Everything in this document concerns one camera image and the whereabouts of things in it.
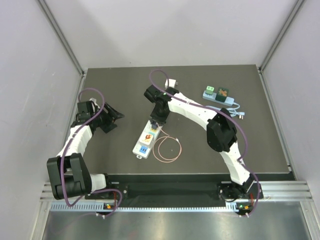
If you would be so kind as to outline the light green usb charger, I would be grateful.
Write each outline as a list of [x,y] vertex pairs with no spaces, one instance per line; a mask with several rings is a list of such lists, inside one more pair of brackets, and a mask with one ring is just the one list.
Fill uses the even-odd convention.
[[215,90],[215,88],[214,88],[213,86],[209,86],[209,85],[208,85],[208,86],[206,87],[206,89],[205,89],[205,94],[212,96],[213,93],[214,93],[214,90]]

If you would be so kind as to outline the grey small plug adapter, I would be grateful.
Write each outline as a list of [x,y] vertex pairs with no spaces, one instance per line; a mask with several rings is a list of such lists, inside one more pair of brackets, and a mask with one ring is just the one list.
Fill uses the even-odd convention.
[[159,127],[160,127],[160,125],[156,121],[152,120],[150,122],[150,130],[151,131],[156,132],[156,131],[158,131]]

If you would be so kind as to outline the dark green cube adapter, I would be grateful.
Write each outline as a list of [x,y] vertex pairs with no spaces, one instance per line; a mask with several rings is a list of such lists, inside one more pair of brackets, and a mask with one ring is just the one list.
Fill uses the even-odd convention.
[[225,87],[219,87],[216,93],[215,100],[224,103],[229,95],[229,89]]

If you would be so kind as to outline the white charger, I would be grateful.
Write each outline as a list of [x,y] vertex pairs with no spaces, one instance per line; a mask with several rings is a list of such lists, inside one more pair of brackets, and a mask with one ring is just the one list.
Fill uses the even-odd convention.
[[164,87],[167,88],[175,88],[178,85],[178,82],[175,79],[168,78],[165,80]]

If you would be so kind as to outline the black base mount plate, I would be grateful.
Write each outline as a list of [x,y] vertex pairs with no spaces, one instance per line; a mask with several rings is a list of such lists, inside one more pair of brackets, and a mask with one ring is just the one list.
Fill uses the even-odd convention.
[[231,183],[229,174],[109,174],[107,187],[122,193],[121,207],[221,207],[225,201],[262,199],[261,186],[253,181],[249,195],[224,198],[220,184]]

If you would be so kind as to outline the white multicolour power strip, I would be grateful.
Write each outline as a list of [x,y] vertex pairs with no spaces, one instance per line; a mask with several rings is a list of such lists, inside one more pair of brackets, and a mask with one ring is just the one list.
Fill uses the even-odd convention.
[[154,120],[148,120],[143,131],[141,132],[132,153],[138,159],[147,159],[153,146],[160,134],[162,127]]

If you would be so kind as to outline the white cube socket adapter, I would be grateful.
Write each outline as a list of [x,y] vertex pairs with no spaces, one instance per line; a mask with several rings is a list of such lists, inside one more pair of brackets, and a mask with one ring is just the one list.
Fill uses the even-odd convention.
[[142,145],[150,146],[153,142],[154,135],[148,132],[143,132],[139,138],[139,142]]

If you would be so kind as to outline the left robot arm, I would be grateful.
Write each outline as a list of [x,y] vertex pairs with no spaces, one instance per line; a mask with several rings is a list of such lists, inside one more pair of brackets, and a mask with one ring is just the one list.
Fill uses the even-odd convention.
[[96,191],[105,199],[113,194],[107,174],[90,174],[83,156],[97,129],[107,134],[117,127],[115,121],[124,117],[107,103],[100,107],[94,98],[77,104],[77,114],[62,150],[46,163],[55,199],[64,199],[64,193],[72,198]]

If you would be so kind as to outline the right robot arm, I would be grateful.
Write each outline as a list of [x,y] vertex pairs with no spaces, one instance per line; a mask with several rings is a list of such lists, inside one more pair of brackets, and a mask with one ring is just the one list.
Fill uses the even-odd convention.
[[237,129],[226,108],[219,113],[184,96],[177,89],[168,87],[165,92],[155,86],[148,87],[144,96],[154,103],[150,119],[164,125],[170,113],[180,114],[200,125],[206,131],[206,141],[211,149],[220,153],[230,173],[230,184],[220,184],[219,192],[225,199],[240,199],[252,191],[254,177],[242,160]]

